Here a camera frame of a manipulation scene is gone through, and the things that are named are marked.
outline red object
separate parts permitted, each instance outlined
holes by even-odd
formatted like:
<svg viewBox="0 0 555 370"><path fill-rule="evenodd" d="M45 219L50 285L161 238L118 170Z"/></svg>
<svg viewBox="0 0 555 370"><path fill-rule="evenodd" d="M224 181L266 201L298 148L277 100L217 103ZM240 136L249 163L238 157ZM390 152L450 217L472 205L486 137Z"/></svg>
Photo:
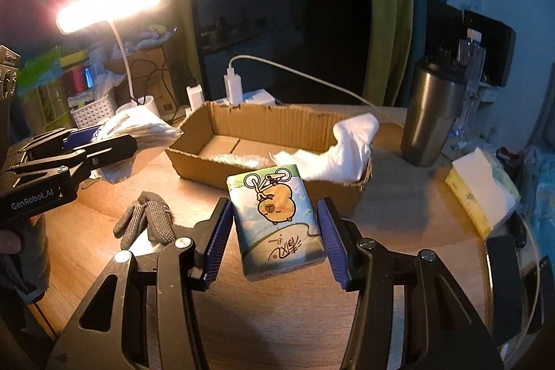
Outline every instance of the red object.
<svg viewBox="0 0 555 370"><path fill-rule="evenodd" d="M69 96L77 95L87 89L85 66L76 64L64 71L64 86Z"/></svg>

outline gray glove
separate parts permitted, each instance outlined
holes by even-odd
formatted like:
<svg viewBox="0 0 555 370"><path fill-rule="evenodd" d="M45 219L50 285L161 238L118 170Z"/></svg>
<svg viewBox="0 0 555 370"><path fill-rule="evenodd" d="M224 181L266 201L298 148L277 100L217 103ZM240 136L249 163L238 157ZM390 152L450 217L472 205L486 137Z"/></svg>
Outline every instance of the gray glove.
<svg viewBox="0 0 555 370"><path fill-rule="evenodd" d="M131 248L133 242L148 228L148 240L169 244L176 239L171 224L173 218L168 204L156 193L142 192L133 201L114 226L114 236L121 238L122 250Z"/></svg>

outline perforated basket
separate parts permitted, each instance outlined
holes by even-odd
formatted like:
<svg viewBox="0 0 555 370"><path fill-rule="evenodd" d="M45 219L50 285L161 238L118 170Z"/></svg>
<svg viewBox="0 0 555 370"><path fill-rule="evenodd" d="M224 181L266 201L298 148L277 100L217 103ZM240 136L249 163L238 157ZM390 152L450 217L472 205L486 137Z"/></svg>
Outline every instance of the perforated basket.
<svg viewBox="0 0 555 370"><path fill-rule="evenodd" d="M80 109L71 110L71 115L77 127L90 127L112 118L116 114L116 109L114 90L111 90L98 101L91 102Z"/></svg>

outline silver screw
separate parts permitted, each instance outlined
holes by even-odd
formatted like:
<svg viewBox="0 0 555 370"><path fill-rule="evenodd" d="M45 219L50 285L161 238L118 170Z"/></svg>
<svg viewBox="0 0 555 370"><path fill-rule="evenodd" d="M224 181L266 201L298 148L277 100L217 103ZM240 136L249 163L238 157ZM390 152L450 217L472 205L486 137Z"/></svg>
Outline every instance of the silver screw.
<svg viewBox="0 0 555 370"><path fill-rule="evenodd" d="M131 251L127 251L127 250L118 251L114 255L114 260L118 264L123 264L124 262L127 262L129 259L131 259L131 256L132 256Z"/></svg>
<svg viewBox="0 0 555 370"><path fill-rule="evenodd" d="M361 248L365 250L371 250L374 248L378 243L374 239L360 239L359 245Z"/></svg>
<svg viewBox="0 0 555 370"><path fill-rule="evenodd" d="M193 241L189 237L181 237L181 239L176 240L177 248L189 248L193 244Z"/></svg>
<svg viewBox="0 0 555 370"><path fill-rule="evenodd" d="M434 262L436 260L436 257L437 257L436 254L434 253L434 251L432 251L432 250L422 250L420 255L422 256L422 258L425 261L428 261L428 262Z"/></svg>

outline wooden desk surface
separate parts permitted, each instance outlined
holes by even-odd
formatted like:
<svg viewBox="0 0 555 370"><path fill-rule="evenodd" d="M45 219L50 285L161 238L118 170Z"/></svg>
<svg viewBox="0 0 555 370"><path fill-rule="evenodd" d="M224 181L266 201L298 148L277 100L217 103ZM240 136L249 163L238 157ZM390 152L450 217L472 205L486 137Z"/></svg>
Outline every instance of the wooden desk surface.
<svg viewBox="0 0 555 370"><path fill-rule="evenodd" d="M368 111L365 107L341 109L353 114ZM381 124L374 139L373 177L354 220L363 235L389 249L435 250L484 318L482 242L444 183L450 163L441 156L433 168L408 164L399 157L401 132L395 124ZM142 190L159 193L176 222L185 226L208 218L218 198L226 195L181 179L162 154L137 176L116 186L96 183L80 191L77 201L48 212L51 287L40 307L55 329L63 329L96 276L119 250L112 228ZM355 303L356 294L340 289L327 262L248 283L242 275L235 228L217 281L208 292L195 294L213 370L335 370L345 350Z"/></svg>

